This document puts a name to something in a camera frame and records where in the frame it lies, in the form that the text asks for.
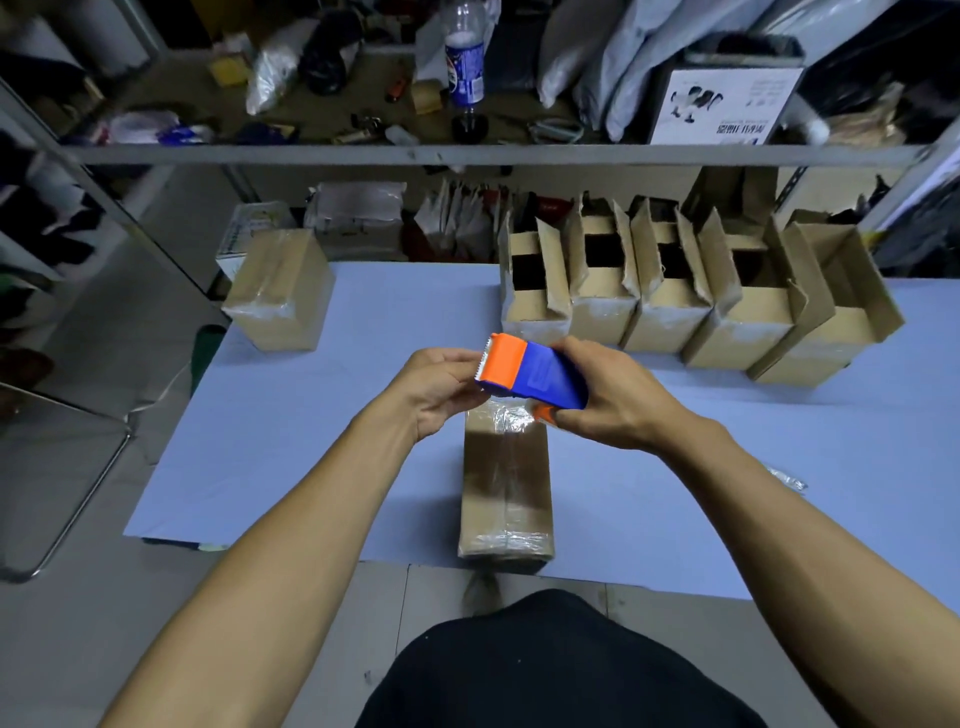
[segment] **plastic bag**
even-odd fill
[[[247,85],[247,113],[272,109],[297,80],[303,47],[317,28],[315,18],[302,18],[276,31],[253,63]]]
[[[406,188],[406,182],[320,182],[307,203],[303,226],[319,235],[399,224]]]
[[[354,11],[331,11],[303,47],[298,71],[313,93],[328,96],[347,85],[360,44],[363,26]]]
[[[564,0],[547,21],[540,41],[537,93],[550,109],[606,45],[623,14],[623,0]]]
[[[804,48],[806,65],[862,31],[897,0],[777,0],[754,25],[767,36],[793,36]]]
[[[620,141],[639,109],[650,71],[711,31],[749,28],[772,0],[684,0],[639,49],[616,85],[604,126]]]
[[[648,36],[670,18],[680,3],[681,0],[633,0],[630,3],[603,53],[593,56],[573,89],[573,100],[577,102],[584,124],[594,130],[602,127],[607,106],[630,61]]]

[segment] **white plastic bag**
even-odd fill
[[[573,89],[580,119],[599,130],[617,82],[634,59],[637,50],[670,14],[680,0],[633,0],[620,17],[603,53],[594,54],[584,75]]]
[[[537,66],[537,92],[545,109],[577,81],[606,45],[624,9],[623,0],[563,0],[550,14]]]
[[[302,18],[280,28],[263,44],[247,84],[247,113],[256,116],[272,109],[297,80],[303,46],[313,35],[316,18]]]
[[[805,53],[805,65],[846,43],[897,0],[777,0],[753,30],[767,36],[793,36]]]
[[[636,53],[616,85],[604,127],[611,141],[623,138],[639,109],[654,66],[712,31],[751,27],[773,0],[684,0]]]
[[[484,53],[490,48],[493,29],[500,19],[500,0],[484,0],[487,11],[487,26],[483,34]],[[436,79],[446,88],[448,74],[446,70],[446,49],[444,48],[444,24],[438,12],[427,20],[417,31],[414,45],[414,81]]]

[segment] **cardboard box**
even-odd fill
[[[573,313],[560,233],[542,220],[536,232],[513,229],[508,212],[498,240],[500,324],[504,333],[549,346],[569,333]]]
[[[782,236],[815,256],[831,315],[804,335],[784,339],[747,374],[764,383],[815,387],[904,321],[856,227],[791,224]]]
[[[684,346],[687,366],[746,371],[784,336],[802,338],[829,304],[812,252],[770,219],[762,237],[732,233],[714,210],[700,231],[714,308]]]
[[[493,398],[467,413],[457,552],[527,570],[554,556],[546,426],[521,401]]]
[[[619,346],[636,310],[636,279],[630,221],[614,202],[581,195],[564,223],[573,316],[570,334]]]
[[[777,206],[777,167],[704,167],[681,212],[699,232],[716,210],[727,232],[760,237]]]
[[[230,280],[234,280],[237,271],[247,256],[247,249],[253,236],[260,231],[290,230],[297,227],[297,221],[290,213],[286,203],[251,203],[238,205],[227,225],[220,248],[217,250],[217,265]]]
[[[678,353],[713,307],[697,237],[676,207],[672,222],[655,220],[649,199],[635,199],[631,211],[640,305],[622,347]]]
[[[262,231],[251,240],[223,310],[264,352],[313,351],[333,283],[312,231]]]

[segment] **shelf post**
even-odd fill
[[[180,267],[171,256],[143,229],[143,226],[127,209],[117,202],[90,174],[90,170],[77,162],[69,153],[69,147],[61,147],[57,136],[24,103],[6,81],[0,79],[0,110],[4,111],[15,124],[19,125],[36,145],[59,163],[70,177],[103,209],[105,215],[122,227],[138,245],[143,246],[164,270],[186,279],[206,301],[204,288]]]

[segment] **right hand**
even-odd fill
[[[554,413],[561,429],[615,448],[663,454],[701,419],[624,352],[572,336],[553,348],[573,362],[589,390],[586,409]]]

